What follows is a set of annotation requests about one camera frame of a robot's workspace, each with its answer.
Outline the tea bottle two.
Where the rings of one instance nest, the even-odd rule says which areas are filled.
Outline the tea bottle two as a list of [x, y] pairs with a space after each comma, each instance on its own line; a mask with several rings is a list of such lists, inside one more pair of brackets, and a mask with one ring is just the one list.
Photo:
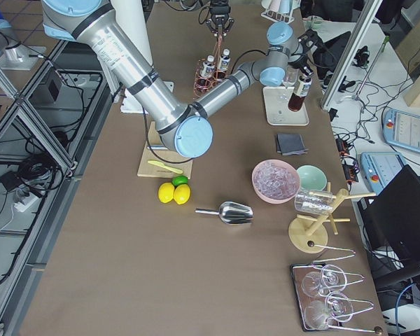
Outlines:
[[288, 109], [290, 111], [296, 112], [302, 108], [311, 84], [312, 78], [310, 76], [301, 75], [298, 78], [297, 84], [295, 85], [294, 91], [288, 102]]

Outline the copper wire bottle basket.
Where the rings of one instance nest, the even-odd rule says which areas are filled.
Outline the copper wire bottle basket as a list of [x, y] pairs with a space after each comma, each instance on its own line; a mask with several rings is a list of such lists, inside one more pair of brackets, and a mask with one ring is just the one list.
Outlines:
[[224, 38], [223, 34], [218, 34], [213, 51], [197, 63], [193, 83], [195, 98], [216, 87], [228, 75], [232, 53], [223, 46]]

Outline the tea bottle three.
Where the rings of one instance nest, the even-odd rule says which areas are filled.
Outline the tea bottle three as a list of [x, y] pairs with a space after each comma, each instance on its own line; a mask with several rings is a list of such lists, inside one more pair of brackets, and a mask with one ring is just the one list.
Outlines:
[[218, 70], [227, 71], [230, 63], [230, 50], [225, 48], [220, 54], [218, 61]]

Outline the clear wine glass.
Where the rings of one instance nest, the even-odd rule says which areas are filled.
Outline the clear wine glass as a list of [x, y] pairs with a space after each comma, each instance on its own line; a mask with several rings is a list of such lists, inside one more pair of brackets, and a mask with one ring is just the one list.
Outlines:
[[286, 70], [286, 76], [284, 77], [281, 86], [283, 92], [281, 93], [280, 98], [282, 101], [287, 101], [291, 96], [297, 77], [298, 70], [293, 67], [288, 67]]

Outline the white cup rack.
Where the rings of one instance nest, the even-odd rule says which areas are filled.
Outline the white cup rack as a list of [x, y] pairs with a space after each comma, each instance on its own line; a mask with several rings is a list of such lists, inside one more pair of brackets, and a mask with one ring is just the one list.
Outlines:
[[292, 23], [293, 11], [300, 5], [299, 1], [293, 0], [262, 0], [261, 6], [264, 11], [260, 14], [263, 18], [273, 22]]

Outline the grey folded cloth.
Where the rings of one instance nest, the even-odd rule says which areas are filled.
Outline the grey folded cloth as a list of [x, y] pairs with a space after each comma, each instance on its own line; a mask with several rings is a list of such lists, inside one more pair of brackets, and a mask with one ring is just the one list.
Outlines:
[[303, 155], [308, 151], [300, 134], [278, 133], [275, 140], [276, 151], [284, 156]]

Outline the blue teach pendant upper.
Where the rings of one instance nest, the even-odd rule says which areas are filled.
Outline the blue teach pendant upper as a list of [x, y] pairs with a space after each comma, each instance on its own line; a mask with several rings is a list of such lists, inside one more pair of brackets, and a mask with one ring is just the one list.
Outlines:
[[389, 109], [384, 115], [386, 143], [420, 154], [420, 116]]

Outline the pink bowl of ice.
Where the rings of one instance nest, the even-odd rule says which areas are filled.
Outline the pink bowl of ice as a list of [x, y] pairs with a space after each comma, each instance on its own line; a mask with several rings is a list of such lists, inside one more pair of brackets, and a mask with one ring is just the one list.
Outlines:
[[270, 204], [283, 204], [296, 196], [300, 189], [297, 170], [283, 160], [259, 162], [251, 175], [257, 196]]

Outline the wooden cutting board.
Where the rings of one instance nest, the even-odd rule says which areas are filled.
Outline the wooden cutting board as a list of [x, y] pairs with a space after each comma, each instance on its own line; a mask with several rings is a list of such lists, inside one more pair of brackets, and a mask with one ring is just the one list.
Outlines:
[[174, 151], [158, 148], [158, 146], [162, 147], [163, 144], [161, 143], [158, 133], [155, 131], [155, 123], [153, 121], [150, 122], [148, 140], [150, 141], [151, 148], [158, 156], [164, 160], [175, 162], [175, 164], [164, 162], [157, 158], [149, 149], [148, 144], [145, 143], [139, 161], [137, 176], [172, 179], [175, 176], [179, 176], [179, 170], [181, 170], [182, 175], [189, 179], [191, 178], [193, 167], [192, 161], [177, 164], [177, 162], [185, 161], [186, 158]]

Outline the green lime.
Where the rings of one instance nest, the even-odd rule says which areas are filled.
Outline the green lime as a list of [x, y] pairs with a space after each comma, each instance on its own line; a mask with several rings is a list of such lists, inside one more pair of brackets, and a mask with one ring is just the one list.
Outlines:
[[171, 183], [174, 187], [178, 187], [178, 186], [183, 185], [183, 184], [188, 184], [188, 177], [184, 176], [184, 175], [175, 176], [171, 180]]

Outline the yellow lemon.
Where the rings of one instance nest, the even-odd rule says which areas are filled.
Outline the yellow lemon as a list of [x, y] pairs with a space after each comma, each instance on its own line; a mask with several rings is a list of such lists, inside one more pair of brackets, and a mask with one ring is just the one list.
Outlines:
[[175, 187], [172, 183], [166, 182], [160, 185], [157, 191], [157, 198], [161, 203], [169, 203], [174, 198]]
[[182, 205], [190, 199], [191, 189], [188, 184], [178, 185], [174, 190], [173, 199], [175, 203]]

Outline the hanging wine glass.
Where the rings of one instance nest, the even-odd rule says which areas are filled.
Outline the hanging wine glass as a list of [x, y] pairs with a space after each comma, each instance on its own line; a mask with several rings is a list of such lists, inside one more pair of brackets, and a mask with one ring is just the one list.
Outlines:
[[340, 327], [353, 317], [353, 306], [341, 292], [333, 292], [324, 301], [313, 300], [304, 309], [304, 322], [315, 330]]
[[302, 279], [304, 294], [312, 298], [326, 297], [334, 291], [343, 291], [347, 287], [347, 276], [335, 265], [315, 267]]

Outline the black mirrored tray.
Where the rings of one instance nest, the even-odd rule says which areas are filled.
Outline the black mirrored tray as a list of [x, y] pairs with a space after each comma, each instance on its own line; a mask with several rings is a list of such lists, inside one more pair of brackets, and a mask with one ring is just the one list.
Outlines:
[[[313, 301], [313, 300], [324, 301], [325, 300], [325, 297], [309, 297], [308, 295], [304, 294], [304, 292], [303, 292], [303, 290], [301, 288], [301, 283], [302, 283], [303, 277], [308, 272], [314, 270], [315, 267], [323, 267], [323, 266], [325, 266], [325, 264], [291, 265], [290, 266], [290, 273], [291, 273], [291, 279], [293, 280], [293, 285], [294, 285], [294, 290], [295, 290], [295, 297], [296, 297], [296, 302], [297, 302], [297, 308], [298, 308], [299, 315], [300, 315], [302, 329], [305, 332], [326, 331], [326, 330], [315, 330], [315, 329], [310, 328], [304, 322], [304, 317], [303, 317], [304, 309], [309, 305], [309, 303], [311, 301]], [[336, 327], [336, 328], [341, 328], [341, 327], [344, 326], [344, 324], [345, 323], [341, 323], [340, 324], [340, 327]]]

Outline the aluminium frame post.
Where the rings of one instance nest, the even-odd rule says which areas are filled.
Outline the aluminium frame post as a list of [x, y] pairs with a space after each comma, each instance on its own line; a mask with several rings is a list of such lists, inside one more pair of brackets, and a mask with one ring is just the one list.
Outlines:
[[356, 54], [356, 51], [362, 42], [365, 34], [368, 31], [379, 7], [382, 4], [382, 0], [369, 0], [365, 2], [365, 6], [359, 15], [358, 21], [356, 22], [351, 36], [347, 42], [346, 48], [339, 59], [334, 74], [330, 80], [328, 88], [321, 100], [321, 108], [324, 111], [329, 111], [332, 103], [335, 100], [335, 94], [338, 91], [339, 86], [342, 83], [343, 77], [346, 75], [350, 63]]

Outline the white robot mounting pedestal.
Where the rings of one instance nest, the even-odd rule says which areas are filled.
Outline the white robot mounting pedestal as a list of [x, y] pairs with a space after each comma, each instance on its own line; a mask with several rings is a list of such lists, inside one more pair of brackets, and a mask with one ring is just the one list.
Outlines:
[[113, 1], [116, 22], [125, 36], [120, 45], [122, 55], [113, 73], [126, 87], [123, 111], [142, 113], [146, 111], [157, 119], [166, 118], [177, 105], [177, 100], [160, 79], [150, 88], [134, 93], [132, 88], [153, 70], [151, 47], [146, 30], [146, 21], [141, 1]]

